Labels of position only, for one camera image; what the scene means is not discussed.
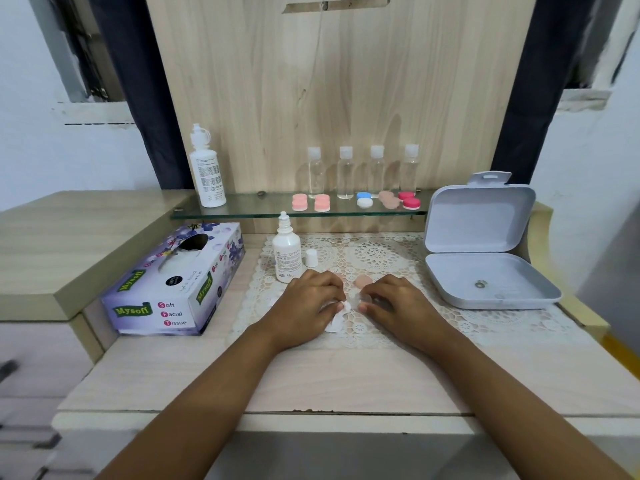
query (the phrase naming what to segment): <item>lace doily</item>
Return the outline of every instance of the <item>lace doily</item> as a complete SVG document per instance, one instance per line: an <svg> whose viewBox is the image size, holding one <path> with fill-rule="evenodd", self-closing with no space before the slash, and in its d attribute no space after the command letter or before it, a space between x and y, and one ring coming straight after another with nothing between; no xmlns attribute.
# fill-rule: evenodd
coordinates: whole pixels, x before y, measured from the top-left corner
<svg viewBox="0 0 640 480"><path fill-rule="evenodd" d="M231 344L244 330L269 310L269 302L279 297L286 284L276 280L272 237L260 254L249 290L227 342ZM575 344L592 339L556 306L543 310L460 310L446 303L428 277L424 258L427 251L421 233L309 234L301 237L304 250L317 250L317 271L330 270L345 275L347 298L360 292L353 281L360 274L373 280L388 273L405 277L417 286L453 327L478 345ZM342 329L323 333L308 344L309 349L395 348L385 330L352 310L344 317Z"/></svg>

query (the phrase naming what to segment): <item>wooden desk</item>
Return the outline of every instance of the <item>wooden desk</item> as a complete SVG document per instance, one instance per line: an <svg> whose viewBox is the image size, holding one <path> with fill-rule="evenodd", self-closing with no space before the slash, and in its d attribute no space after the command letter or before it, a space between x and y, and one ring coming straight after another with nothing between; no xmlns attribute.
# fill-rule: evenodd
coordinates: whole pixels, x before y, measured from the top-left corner
<svg viewBox="0 0 640 480"><path fill-rule="evenodd" d="M263 241L245 236L244 261L203 336L121 337L60 405L54 427L94 468L224 350ZM640 383L595 340L484 351L624 466L640 467L633 464L640 458ZM418 354L286 351L268 368L240 425L244 433L216 468L222 478L386 478L401 465L412 465L407 478L464 476L468 468L477 475L485 467L489 477L509 477L506 460L469 416L442 371ZM256 452L253 462L239 460L247 448Z"/></svg>

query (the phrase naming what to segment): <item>finger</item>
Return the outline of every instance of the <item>finger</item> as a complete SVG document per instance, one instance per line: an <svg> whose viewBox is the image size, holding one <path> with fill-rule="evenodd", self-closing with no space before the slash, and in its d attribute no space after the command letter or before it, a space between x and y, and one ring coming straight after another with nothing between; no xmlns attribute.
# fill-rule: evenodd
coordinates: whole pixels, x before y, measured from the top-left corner
<svg viewBox="0 0 640 480"><path fill-rule="evenodd" d="M316 274L319 274L319 273L315 269L309 268L304 273L302 273L302 276L300 276L300 279L302 281L307 281L313 278Z"/></svg>
<svg viewBox="0 0 640 480"><path fill-rule="evenodd" d="M319 296L322 300L322 303L326 303L327 301L331 301L332 299L336 299L338 301L347 301L347 297L344 294L342 286L338 288L334 285L327 285L318 288L318 290L320 290Z"/></svg>
<svg viewBox="0 0 640 480"><path fill-rule="evenodd" d="M373 318L388 330L391 330L394 325L394 316L374 303L361 303L358 306L358 311Z"/></svg>
<svg viewBox="0 0 640 480"><path fill-rule="evenodd" d="M333 317L336 313L338 313L341 309L343 309L344 305L340 302L331 303L331 305L325 306L320 313L318 313L318 318L322 322L323 328L329 325L329 322L333 320Z"/></svg>
<svg viewBox="0 0 640 480"><path fill-rule="evenodd" d="M336 288L342 288L343 282L338 276L333 274L331 271L325 271L324 273L317 274L313 277L311 282L317 286L327 286L332 285Z"/></svg>
<svg viewBox="0 0 640 480"><path fill-rule="evenodd" d="M376 281L376 283L382 283L385 285L399 285L402 283L402 281L400 281L400 278L394 276L393 274L385 274L384 276L382 276L382 278Z"/></svg>
<svg viewBox="0 0 640 480"><path fill-rule="evenodd" d="M393 303L394 297L397 295L397 287L381 283L380 281L381 280L378 280L375 283L366 285L360 292L370 296L379 296Z"/></svg>

